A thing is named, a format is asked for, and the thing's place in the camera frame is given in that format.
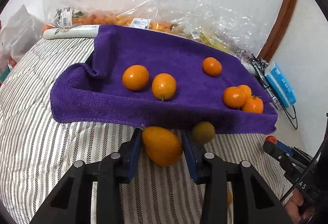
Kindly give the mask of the right hand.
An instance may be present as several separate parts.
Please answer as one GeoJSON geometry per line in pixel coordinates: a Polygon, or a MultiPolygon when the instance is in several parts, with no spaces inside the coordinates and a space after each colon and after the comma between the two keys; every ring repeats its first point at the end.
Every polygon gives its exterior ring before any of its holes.
{"type": "Polygon", "coordinates": [[[302,223],[303,221],[310,219],[314,214],[315,209],[313,207],[310,207],[301,215],[298,209],[303,205],[303,203],[303,195],[297,189],[294,189],[292,196],[284,205],[286,212],[288,213],[294,224],[302,223]]]}

